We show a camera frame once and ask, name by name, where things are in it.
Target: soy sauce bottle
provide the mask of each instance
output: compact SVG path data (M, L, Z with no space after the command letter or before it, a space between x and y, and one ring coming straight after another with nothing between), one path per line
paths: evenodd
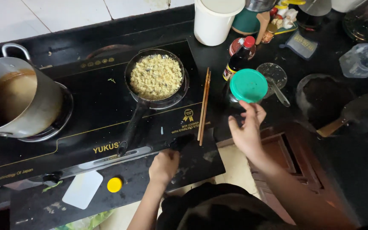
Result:
M245 68L245 65L251 52L251 47L255 44L255 39L248 36L244 39L244 44L232 55L229 59L228 65L224 70L223 77L228 81L236 72Z

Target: person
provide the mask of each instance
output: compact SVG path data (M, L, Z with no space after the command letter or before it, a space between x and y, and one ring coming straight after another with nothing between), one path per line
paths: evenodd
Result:
M161 151L150 166L150 182L128 230L356 229L343 212L309 191L265 153L259 126L266 112L258 104L239 103L246 110L241 113L243 125L239 127L234 117L228 118L233 141L265 176L269 188L296 226L284 222L243 188L225 183L204 183L182 197L165 198L161 204L163 212L156 221L160 201L180 158L178 152L167 149Z

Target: black stovetop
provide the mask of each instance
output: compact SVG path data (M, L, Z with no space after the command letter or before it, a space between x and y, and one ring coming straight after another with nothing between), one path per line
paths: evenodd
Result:
M204 82L190 47L185 40L157 48L180 58L190 86L175 106L150 110L143 117L131 149L148 146L152 151L161 150L174 138L198 131ZM138 52L128 50L42 70L72 93L72 116L59 134L42 142L0 138L0 185L115 155L136 108L124 83L124 71Z

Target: chopsticks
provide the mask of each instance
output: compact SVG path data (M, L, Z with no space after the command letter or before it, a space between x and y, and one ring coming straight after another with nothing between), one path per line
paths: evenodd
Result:
M200 141L200 146L202 146L202 138L204 137L205 115L207 113L207 103L208 103L208 94L209 94L210 81L211 81L211 71L209 70L209 67L208 67L207 76L205 77L204 97L202 99L200 126L198 128L198 138L197 138L197 140Z

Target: teal container lid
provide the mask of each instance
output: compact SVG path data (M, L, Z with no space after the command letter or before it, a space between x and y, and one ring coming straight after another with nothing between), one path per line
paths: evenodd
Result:
M243 69L232 76L229 88L238 100L256 103L266 95L268 82L258 71Z

